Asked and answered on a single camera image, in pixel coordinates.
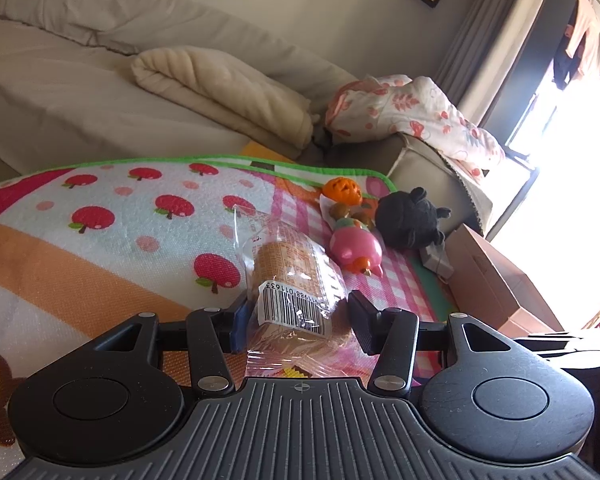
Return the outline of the packaged bread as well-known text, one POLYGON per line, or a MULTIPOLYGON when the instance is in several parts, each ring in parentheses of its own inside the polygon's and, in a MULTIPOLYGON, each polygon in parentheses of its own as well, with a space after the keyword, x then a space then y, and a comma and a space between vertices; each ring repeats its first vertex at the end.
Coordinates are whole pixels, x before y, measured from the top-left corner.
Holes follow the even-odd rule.
POLYGON ((271 378, 370 378, 376 364, 348 319, 348 291, 325 249, 264 212, 235 206, 234 246, 252 310, 246 374, 271 378))

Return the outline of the white power strip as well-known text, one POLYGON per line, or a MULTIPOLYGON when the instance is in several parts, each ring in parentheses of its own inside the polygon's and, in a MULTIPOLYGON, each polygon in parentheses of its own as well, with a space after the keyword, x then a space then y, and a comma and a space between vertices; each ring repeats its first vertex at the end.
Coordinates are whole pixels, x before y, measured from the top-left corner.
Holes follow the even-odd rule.
POLYGON ((427 247, 420 248, 419 257, 422 265, 442 280, 448 280, 454 273, 454 268, 443 244, 430 244, 427 247))

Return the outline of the pink pig toy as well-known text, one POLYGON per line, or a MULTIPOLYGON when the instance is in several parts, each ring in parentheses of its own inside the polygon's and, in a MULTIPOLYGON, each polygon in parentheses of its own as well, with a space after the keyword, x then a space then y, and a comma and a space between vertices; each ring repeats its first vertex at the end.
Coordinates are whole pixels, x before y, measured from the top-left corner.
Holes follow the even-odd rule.
POLYGON ((336 221, 328 246, 329 255, 341 270, 381 278, 381 244, 368 227, 355 218, 336 221))

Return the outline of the pink cardboard box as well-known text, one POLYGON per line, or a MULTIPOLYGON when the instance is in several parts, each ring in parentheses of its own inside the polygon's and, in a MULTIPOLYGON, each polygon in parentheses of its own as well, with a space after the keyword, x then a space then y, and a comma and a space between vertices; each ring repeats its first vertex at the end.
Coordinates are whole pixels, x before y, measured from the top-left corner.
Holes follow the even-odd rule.
POLYGON ((451 233, 445 252, 458 310, 509 338, 564 329, 528 275, 468 226, 451 233))

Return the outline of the black plush toy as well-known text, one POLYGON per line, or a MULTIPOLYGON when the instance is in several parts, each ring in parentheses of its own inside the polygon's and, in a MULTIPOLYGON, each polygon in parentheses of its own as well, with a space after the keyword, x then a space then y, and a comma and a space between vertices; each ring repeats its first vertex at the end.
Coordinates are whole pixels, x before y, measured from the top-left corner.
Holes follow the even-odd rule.
POLYGON ((437 207, 428 200, 421 186, 411 192, 396 191, 381 198, 375 212, 375 226, 387 247, 395 250, 419 250, 440 246, 445 235, 439 221, 449 219, 448 207, 437 207))

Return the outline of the tray of brown balls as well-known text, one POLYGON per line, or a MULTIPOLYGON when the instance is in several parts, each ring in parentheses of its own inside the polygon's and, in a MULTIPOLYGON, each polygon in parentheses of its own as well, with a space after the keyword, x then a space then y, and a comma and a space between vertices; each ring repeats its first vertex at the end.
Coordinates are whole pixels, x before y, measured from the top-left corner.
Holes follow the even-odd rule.
POLYGON ((332 200, 322 194, 318 199, 318 203, 320 204, 321 215, 332 231, 335 231, 338 226, 343 226, 346 219, 358 220, 370 231, 375 229, 378 200, 374 198, 364 197, 361 203, 351 206, 332 200))

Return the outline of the orange lattice ball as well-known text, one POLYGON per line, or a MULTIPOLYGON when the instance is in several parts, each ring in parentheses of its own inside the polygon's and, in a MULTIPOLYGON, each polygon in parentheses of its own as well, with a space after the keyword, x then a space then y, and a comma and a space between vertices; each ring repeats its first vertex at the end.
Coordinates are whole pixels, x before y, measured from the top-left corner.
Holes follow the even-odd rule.
POLYGON ((336 203, 347 206, 360 206, 363 194, 355 180, 346 177, 330 179, 322 186, 322 194, 336 203))

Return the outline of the colourful play mat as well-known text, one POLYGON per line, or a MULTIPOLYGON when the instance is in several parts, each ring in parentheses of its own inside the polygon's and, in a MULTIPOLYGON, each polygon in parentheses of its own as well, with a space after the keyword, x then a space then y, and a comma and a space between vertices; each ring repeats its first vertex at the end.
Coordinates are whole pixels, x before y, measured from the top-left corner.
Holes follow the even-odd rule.
POLYGON ((317 243, 336 171, 247 156, 94 162, 0 183, 0 478, 22 459, 6 417, 24 378, 130 316, 181 321, 244 289, 233 210, 317 243))

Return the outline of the floral white quilt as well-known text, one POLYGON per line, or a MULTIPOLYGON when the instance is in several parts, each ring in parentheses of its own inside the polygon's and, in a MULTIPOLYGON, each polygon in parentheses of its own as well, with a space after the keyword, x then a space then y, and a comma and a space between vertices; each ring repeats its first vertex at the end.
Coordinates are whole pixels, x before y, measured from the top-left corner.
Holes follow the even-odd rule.
POLYGON ((346 84, 330 101, 325 127, 337 142, 362 143, 404 133, 474 176, 504 157, 498 141, 478 127, 429 77, 366 77, 346 84))

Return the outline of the folded beige blanket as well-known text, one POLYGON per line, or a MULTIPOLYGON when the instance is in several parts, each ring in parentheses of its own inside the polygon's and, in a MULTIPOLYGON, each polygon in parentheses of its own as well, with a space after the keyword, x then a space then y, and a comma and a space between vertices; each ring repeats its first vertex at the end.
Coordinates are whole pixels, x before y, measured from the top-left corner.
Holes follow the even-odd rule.
POLYGON ((317 116, 310 100, 225 52, 152 49, 137 55, 131 70, 140 88, 287 157, 312 140, 317 116))

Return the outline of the beige sofa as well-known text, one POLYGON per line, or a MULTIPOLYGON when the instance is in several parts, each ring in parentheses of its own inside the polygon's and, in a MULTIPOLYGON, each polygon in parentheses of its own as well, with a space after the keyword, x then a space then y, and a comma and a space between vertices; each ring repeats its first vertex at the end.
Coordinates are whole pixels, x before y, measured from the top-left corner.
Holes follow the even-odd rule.
POLYGON ((237 154, 364 168, 486 229, 494 136, 431 79, 355 77, 192 0, 0 0, 0 181, 107 159, 237 154))

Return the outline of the grey curtain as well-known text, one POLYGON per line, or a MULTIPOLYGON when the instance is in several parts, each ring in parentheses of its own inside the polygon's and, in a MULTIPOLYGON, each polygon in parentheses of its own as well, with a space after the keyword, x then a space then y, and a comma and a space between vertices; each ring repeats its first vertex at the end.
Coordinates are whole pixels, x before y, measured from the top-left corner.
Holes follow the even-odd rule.
MULTIPOLYGON (((576 0, 557 0, 569 13, 576 0)), ((552 0, 474 0, 434 79, 472 122, 486 119, 552 0)))

